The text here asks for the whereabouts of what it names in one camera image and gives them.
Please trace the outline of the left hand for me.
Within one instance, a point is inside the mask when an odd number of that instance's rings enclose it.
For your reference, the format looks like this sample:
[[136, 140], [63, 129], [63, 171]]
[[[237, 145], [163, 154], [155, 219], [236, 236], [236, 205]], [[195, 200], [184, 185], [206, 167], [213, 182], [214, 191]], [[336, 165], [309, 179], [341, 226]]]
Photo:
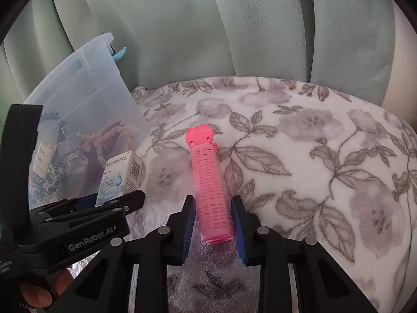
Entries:
[[60, 296], [69, 285], [73, 283], [71, 272], [65, 268], [61, 270], [54, 282], [50, 285], [51, 290], [45, 289], [28, 281], [20, 284], [21, 294], [31, 307], [44, 308], [53, 303], [53, 295]]

